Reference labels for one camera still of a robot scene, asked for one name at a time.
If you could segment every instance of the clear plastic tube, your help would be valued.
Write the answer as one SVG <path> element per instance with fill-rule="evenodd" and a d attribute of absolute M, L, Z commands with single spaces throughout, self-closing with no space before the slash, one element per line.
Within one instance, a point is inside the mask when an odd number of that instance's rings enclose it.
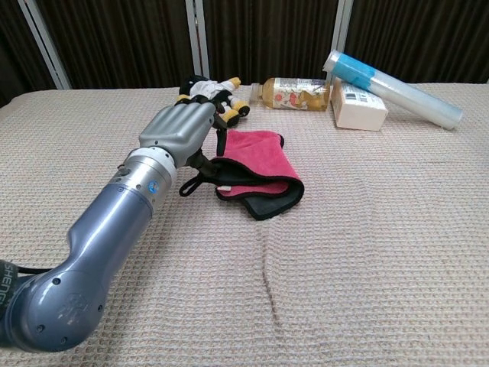
<path fill-rule="evenodd" d="M 448 130 L 457 126 L 463 116 L 459 108 L 337 50 L 330 53 L 323 69 Z"/>

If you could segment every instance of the waffle-textured fabric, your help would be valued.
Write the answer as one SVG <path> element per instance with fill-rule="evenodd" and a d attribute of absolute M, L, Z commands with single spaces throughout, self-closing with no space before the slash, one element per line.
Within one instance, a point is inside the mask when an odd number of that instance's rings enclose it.
<path fill-rule="evenodd" d="M 237 129 L 284 137 L 301 202 L 257 222 L 212 185 L 180 197 L 196 173 L 180 169 L 92 336 L 0 350 L 0 365 L 489 365 L 489 85 L 418 87 L 462 108 L 459 128 L 388 102 L 380 132 L 252 104 Z M 61 263 L 68 228 L 177 95 L 44 91 L 0 109 L 1 258 Z"/>

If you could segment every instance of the stuffed toy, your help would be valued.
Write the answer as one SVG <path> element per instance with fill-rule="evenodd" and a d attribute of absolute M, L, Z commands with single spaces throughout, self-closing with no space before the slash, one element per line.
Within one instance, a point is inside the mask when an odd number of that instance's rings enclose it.
<path fill-rule="evenodd" d="M 237 77 L 217 83 L 204 76 L 193 75 L 181 85 L 177 103 L 190 103 L 192 99 L 199 101 L 199 97 L 220 103 L 223 109 L 219 115 L 231 128 L 250 112 L 249 105 L 232 94 L 240 85 L 241 81 Z"/>

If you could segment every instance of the bottle cap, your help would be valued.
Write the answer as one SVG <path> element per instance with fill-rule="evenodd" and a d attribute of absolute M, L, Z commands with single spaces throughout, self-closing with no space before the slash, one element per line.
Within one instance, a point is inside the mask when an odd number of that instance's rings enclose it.
<path fill-rule="evenodd" d="M 260 83 L 251 84 L 251 97 L 250 101 L 258 102 L 260 100 Z"/>

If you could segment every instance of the plastic bottle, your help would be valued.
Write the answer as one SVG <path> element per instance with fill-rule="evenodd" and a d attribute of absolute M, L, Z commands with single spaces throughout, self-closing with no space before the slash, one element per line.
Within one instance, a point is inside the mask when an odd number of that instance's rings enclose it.
<path fill-rule="evenodd" d="M 325 111 L 329 83 L 319 79 L 271 78 L 263 85 L 251 84 L 251 101 L 259 100 L 271 109 Z"/>

